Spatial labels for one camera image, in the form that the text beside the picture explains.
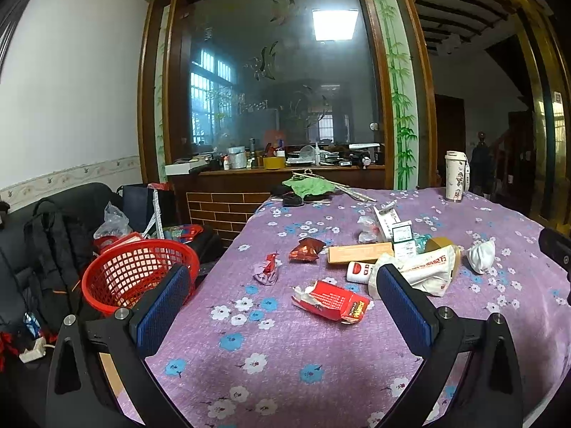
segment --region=screw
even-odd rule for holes
[[[492,314],[492,320],[495,321],[495,323],[497,323],[498,325],[501,325],[502,323],[505,322],[504,316],[502,314],[499,314],[498,312]]]
[[[451,319],[454,316],[454,312],[450,307],[444,306],[444,307],[439,307],[438,315],[441,316],[443,319]]]
[[[75,316],[73,314],[68,315],[64,318],[64,325],[70,326],[73,325],[75,322]]]
[[[118,320],[126,319],[129,316],[129,309],[126,307],[121,307],[120,309],[115,310],[114,316]]]

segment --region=red plastic basket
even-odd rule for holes
[[[171,240],[135,241],[105,251],[86,269],[81,289],[93,308],[110,316],[119,307],[133,307],[174,264],[188,267],[188,300],[194,292],[200,262],[191,248]]]

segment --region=floral tablecloth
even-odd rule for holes
[[[414,192],[364,190],[379,206],[397,200],[401,220],[419,234],[446,236],[462,249],[496,243],[494,266],[479,276],[465,258],[459,275],[435,306],[462,317],[506,316],[515,343],[530,412],[571,366],[571,307],[565,272],[544,256],[541,226],[471,193],[448,203],[442,189]],[[330,204],[282,208],[264,203],[248,221],[198,293],[179,313],[159,352],[147,364],[195,427],[373,427],[402,393],[420,359],[413,356],[383,303],[369,306],[362,322],[344,325],[310,314],[291,300],[292,287],[322,279],[366,294],[345,280],[346,266],[289,263],[305,236],[327,245],[355,244],[360,215],[372,205],[336,195]],[[252,273],[278,252],[274,286]],[[446,409],[466,355],[455,364],[428,419]],[[137,418],[130,401],[125,413]]]

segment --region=wallpaper border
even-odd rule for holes
[[[140,167],[141,161],[139,156],[128,156],[101,163],[80,165],[2,188],[0,189],[0,201],[6,201],[14,207],[30,203],[46,194],[53,194],[70,187],[76,187],[92,181],[94,178],[101,178]]]

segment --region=ceiling light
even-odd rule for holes
[[[337,11],[313,10],[315,40],[351,40],[359,11],[342,9]]]

